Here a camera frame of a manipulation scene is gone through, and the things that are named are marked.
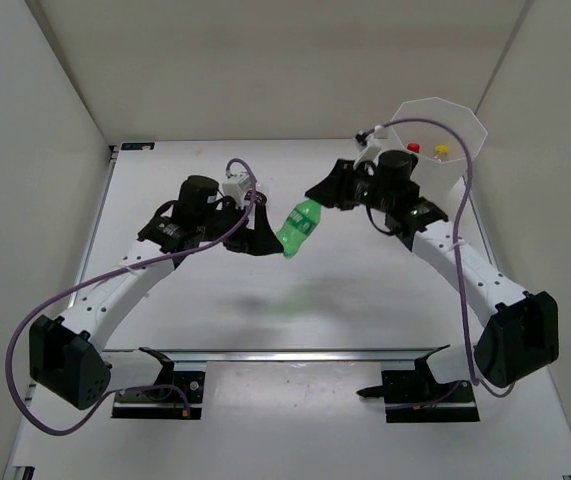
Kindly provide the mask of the yellow cap clear bottle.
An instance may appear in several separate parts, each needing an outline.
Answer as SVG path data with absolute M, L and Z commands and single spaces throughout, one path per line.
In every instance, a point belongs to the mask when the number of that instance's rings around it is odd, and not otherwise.
M 446 144 L 436 145 L 434 148 L 434 159 L 438 162 L 447 162 L 450 156 L 450 147 Z

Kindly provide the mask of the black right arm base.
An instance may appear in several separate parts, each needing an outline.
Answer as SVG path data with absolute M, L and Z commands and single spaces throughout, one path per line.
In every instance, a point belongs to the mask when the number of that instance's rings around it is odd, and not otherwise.
M 480 421 L 473 388 L 467 380 L 438 383 L 427 360 L 443 346 L 416 358 L 412 370 L 381 371 L 382 383 L 356 392 L 364 400 L 384 401 L 389 424 L 475 423 Z

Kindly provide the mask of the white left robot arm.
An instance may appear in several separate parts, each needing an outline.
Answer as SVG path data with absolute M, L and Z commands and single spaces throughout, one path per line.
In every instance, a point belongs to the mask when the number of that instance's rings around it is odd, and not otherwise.
M 191 175 L 176 199 L 162 204 L 123 257 L 123 274 L 99 281 L 55 319 L 29 329 L 30 376 L 79 410 L 109 391 L 140 387 L 153 400 L 171 395 L 174 367 L 161 352 L 140 347 L 109 353 L 109 338 L 134 307 L 203 243 L 235 253 L 280 254 L 267 217 L 267 195 L 245 173 L 223 183 Z

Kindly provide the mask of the green plastic bottle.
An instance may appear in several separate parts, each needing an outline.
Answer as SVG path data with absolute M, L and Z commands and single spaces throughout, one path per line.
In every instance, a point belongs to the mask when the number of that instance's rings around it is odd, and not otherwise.
M 311 199 L 297 204 L 276 233 L 285 258 L 294 257 L 321 221 L 322 206 Z

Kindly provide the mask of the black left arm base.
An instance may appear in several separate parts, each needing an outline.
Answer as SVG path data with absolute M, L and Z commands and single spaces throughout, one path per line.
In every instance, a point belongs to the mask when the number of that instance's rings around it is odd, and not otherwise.
M 159 370 L 152 382 L 136 380 L 114 396 L 111 417 L 128 420 L 197 421 L 202 416 L 204 366 L 178 366 L 167 354 L 142 347 L 136 353 L 155 360 Z

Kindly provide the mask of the red label clear bottle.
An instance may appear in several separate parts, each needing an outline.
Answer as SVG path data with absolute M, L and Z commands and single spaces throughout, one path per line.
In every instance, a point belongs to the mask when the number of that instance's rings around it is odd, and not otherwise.
M 418 143 L 409 143 L 407 145 L 407 149 L 414 153 L 419 153 L 421 150 L 421 146 Z

